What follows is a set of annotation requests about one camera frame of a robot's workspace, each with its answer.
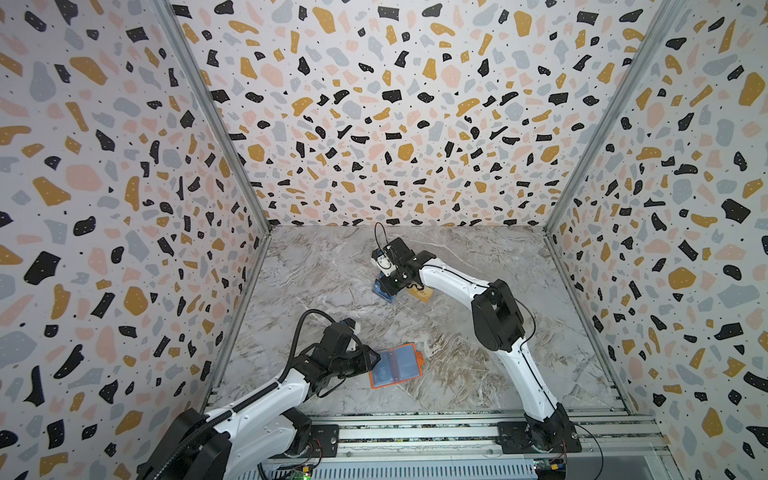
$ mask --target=terrazzo wallpaper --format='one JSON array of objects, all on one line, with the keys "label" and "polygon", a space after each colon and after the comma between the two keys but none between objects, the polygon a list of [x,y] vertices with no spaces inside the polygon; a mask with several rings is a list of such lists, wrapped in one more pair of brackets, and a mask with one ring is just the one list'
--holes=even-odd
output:
[{"label": "terrazzo wallpaper", "polygon": [[256,226],[142,2],[0,2],[0,39],[0,478],[135,478]]},{"label": "terrazzo wallpaper", "polygon": [[273,225],[546,221],[660,4],[171,3]]},{"label": "terrazzo wallpaper", "polygon": [[554,232],[691,479],[768,478],[765,45],[764,0],[686,10]]}]

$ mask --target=small box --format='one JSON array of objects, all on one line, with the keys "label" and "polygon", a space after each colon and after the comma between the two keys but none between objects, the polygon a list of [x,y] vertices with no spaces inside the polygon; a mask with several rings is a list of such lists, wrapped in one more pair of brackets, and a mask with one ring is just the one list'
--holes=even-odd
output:
[{"label": "small box", "polygon": [[416,345],[413,343],[384,350],[379,354],[382,359],[369,373],[372,389],[396,385],[422,375],[424,358],[421,352],[416,351]]}]

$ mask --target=marble floor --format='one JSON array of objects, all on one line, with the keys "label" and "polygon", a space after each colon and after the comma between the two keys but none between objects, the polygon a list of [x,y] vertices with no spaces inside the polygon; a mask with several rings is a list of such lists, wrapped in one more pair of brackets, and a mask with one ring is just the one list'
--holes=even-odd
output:
[{"label": "marble floor", "polygon": [[[478,278],[507,282],[536,315],[528,344],[541,374],[566,408],[621,407],[589,342],[537,227],[390,227],[416,252],[428,250]],[[402,291],[393,304],[371,291],[378,271],[369,227],[277,227],[217,402],[230,402],[282,371],[296,321],[308,308],[361,322],[374,349],[414,342],[423,376],[372,390],[369,377],[348,379],[306,414],[519,410],[501,363],[478,340],[471,313],[435,291],[428,303]],[[299,349],[319,340],[325,320],[310,316]],[[526,333],[533,329],[524,312]]]}]

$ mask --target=black cable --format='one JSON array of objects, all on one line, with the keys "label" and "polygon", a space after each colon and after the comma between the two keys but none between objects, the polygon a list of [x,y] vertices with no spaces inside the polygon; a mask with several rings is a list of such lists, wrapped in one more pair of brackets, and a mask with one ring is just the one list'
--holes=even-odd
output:
[{"label": "black cable", "polygon": [[170,453],[168,457],[166,457],[165,462],[163,462],[163,465],[160,466],[160,468],[157,469],[157,471],[154,474],[153,479],[158,480],[166,470],[168,470],[168,467],[170,467],[170,464],[176,461],[176,458],[178,458],[179,455],[181,455],[184,450],[186,450],[188,447],[190,447],[193,443],[195,443],[200,437],[210,432],[216,425],[219,425],[224,420],[230,418],[232,416],[232,411],[227,410],[226,412],[222,413],[215,419],[205,423],[204,425],[201,425],[198,427],[194,432],[187,435],[187,437],[179,442],[179,445],[176,445],[176,448]]},{"label": "black cable", "polygon": [[378,227],[379,225],[382,226],[382,230],[384,231],[384,242],[385,242],[384,244],[386,245],[389,243],[389,238],[387,238],[386,236],[386,228],[384,228],[384,223],[381,223],[381,222],[376,222],[376,225],[373,226],[373,238],[376,240],[376,246],[379,248],[381,253],[384,253],[384,250],[382,249],[382,246],[379,243],[379,237],[376,235],[376,227]]},{"label": "black cable", "polygon": [[598,470],[598,474],[594,476],[594,480],[598,480],[598,478],[600,478],[600,474],[603,472],[603,467],[605,466],[605,457],[603,456],[603,449],[602,449],[602,447],[600,447],[600,442],[598,442],[598,440],[594,437],[594,435],[592,435],[592,432],[590,432],[589,430],[587,430],[583,426],[581,426],[581,425],[579,425],[577,423],[575,423],[574,425],[576,425],[578,428],[580,428],[580,429],[584,430],[586,433],[588,433],[589,436],[592,437],[592,439],[594,440],[595,445],[598,446],[598,450],[600,450],[600,470]]},{"label": "black cable", "polygon": [[280,377],[278,377],[277,382],[283,383],[283,380],[286,379],[288,376],[288,372],[290,371],[291,367],[293,366],[293,356],[296,354],[296,347],[299,345],[299,334],[301,334],[301,327],[304,324],[304,320],[311,314],[316,313],[317,315],[324,316],[326,319],[328,319],[331,323],[335,323],[336,321],[331,317],[331,315],[323,312],[322,310],[317,310],[314,308],[310,308],[306,312],[301,314],[301,317],[299,318],[299,322],[296,325],[296,330],[293,331],[293,341],[290,344],[290,352],[288,353],[288,360],[286,361],[286,368],[283,369],[283,373],[280,373]]}]

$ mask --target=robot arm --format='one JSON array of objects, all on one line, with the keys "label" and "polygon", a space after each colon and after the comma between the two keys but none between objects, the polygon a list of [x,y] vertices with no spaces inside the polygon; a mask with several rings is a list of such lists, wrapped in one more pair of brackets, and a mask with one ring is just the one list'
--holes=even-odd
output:
[{"label": "robot arm", "polygon": [[546,386],[528,349],[523,319],[515,298],[502,280],[487,282],[460,272],[422,251],[414,253],[401,238],[376,249],[371,261],[382,271],[381,290],[395,296],[407,286],[441,290],[472,311],[475,336],[502,361],[523,402],[531,444],[542,451],[569,452],[581,445],[561,403]]},{"label": "robot arm", "polygon": [[[332,323],[319,343],[295,356],[299,331],[309,313],[319,313]],[[139,468],[138,480],[218,480],[225,473],[237,478],[274,455],[285,453],[302,460],[314,456],[312,421],[296,407],[311,396],[328,395],[349,377],[370,372],[381,358],[359,341],[355,325],[351,319],[337,323],[319,310],[307,310],[296,328],[283,373],[205,415],[194,409],[182,412]],[[321,394],[332,377],[340,382]]]}]

